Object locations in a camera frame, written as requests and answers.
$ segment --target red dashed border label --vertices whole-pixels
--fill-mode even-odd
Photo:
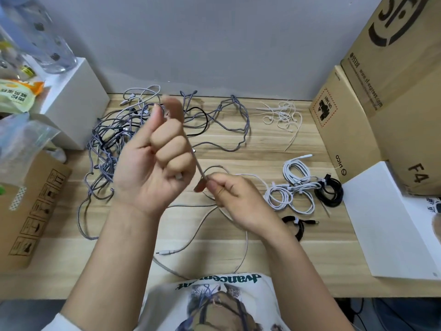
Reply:
[[[328,115],[328,116],[322,121],[322,120],[320,119],[320,116],[319,116],[318,113],[317,113],[317,107],[318,107],[318,102],[319,102],[320,100],[322,100],[323,93],[324,93],[325,91],[328,93],[327,96],[328,96],[328,98],[332,101],[332,104],[334,105],[334,111],[333,111],[330,115]],[[320,94],[320,96],[318,97],[318,99],[314,102],[314,108],[313,108],[313,110],[314,110],[314,114],[315,114],[315,116],[317,117],[317,121],[318,121],[318,123],[320,124],[320,127],[324,127],[324,126],[326,125],[326,123],[328,123],[328,121],[331,119],[331,117],[334,116],[335,112],[338,110],[338,107],[337,107],[337,105],[335,104],[335,101],[334,101],[334,99],[332,98],[332,96],[331,96],[331,94],[330,94],[330,92],[328,91],[327,88],[323,89],[323,91],[322,91],[322,93]]]

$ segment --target person's left hand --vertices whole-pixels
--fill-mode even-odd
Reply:
[[[196,171],[192,148],[184,133],[181,103],[163,97],[169,119],[159,105],[124,146],[113,178],[115,200],[159,219],[189,185]]]

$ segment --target white box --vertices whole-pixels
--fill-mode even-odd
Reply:
[[[404,194],[384,161],[344,183],[343,189],[373,276],[441,279],[441,243],[433,231],[438,199]]]
[[[30,66],[45,81],[44,92],[29,111],[39,120],[61,131],[53,143],[63,149],[83,150],[92,129],[102,117],[109,97],[85,58],[78,58],[74,69],[47,74],[35,63]]]

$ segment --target wooden tabletop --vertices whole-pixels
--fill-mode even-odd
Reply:
[[[112,94],[108,109],[119,109],[121,95]],[[211,111],[220,102],[216,97],[197,97],[192,105]],[[250,114],[251,132],[246,145],[236,152],[224,152],[210,145],[196,148],[196,156],[203,168],[222,165],[231,173],[253,173],[267,183],[283,183],[284,161],[304,154],[312,154],[303,161],[310,167],[312,175],[324,177],[331,173],[337,177],[325,145],[308,110],[310,102],[297,101],[296,106],[303,115],[303,124],[294,143],[284,152],[292,136],[276,124],[262,122],[261,102],[277,106],[278,100],[240,99]],[[244,120],[238,110],[227,107],[219,115],[219,121],[229,127],[243,127]],[[212,141],[234,148],[242,135],[222,129],[217,124],[210,126],[200,136],[190,138],[192,144]],[[94,241],[84,239],[77,229],[76,213],[86,197],[83,183],[89,170],[89,159],[85,151],[69,151],[68,165],[73,173],[62,192],[58,206],[36,249],[30,266],[22,271],[0,274],[0,299],[63,299],[80,276],[87,262]],[[200,178],[197,172],[189,188],[179,196],[176,203],[211,204],[202,194],[195,194],[192,188]],[[255,181],[259,190],[265,190],[262,183]],[[295,205],[307,209],[305,197],[297,195]],[[93,200],[88,208],[86,225],[89,234],[97,235],[106,219],[110,203]],[[156,250],[175,249],[185,244],[194,233],[208,208],[171,208],[163,215],[158,232]],[[441,296],[441,285],[431,281],[412,281],[391,278],[374,278],[367,267],[363,252],[352,228],[350,219],[342,204],[329,210],[317,207],[311,218],[320,224],[306,227],[301,241],[303,248],[314,263],[317,271],[335,297],[424,297]],[[281,217],[294,214],[286,209]],[[184,251],[172,256],[160,256],[168,267],[189,278],[208,274],[231,273],[239,265],[245,249],[245,234],[220,213],[214,211],[203,224],[196,239]],[[265,249],[256,237],[250,235],[248,254],[239,272],[262,272],[269,275]],[[178,282],[179,278],[167,273],[152,263],[147,286]]]

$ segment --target white t-shirt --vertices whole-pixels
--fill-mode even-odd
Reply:
[[[289,331],[280,317],[271,278],[224,274],[152,288],[136,331]],[[80,331],[58,314],[43,331]]]

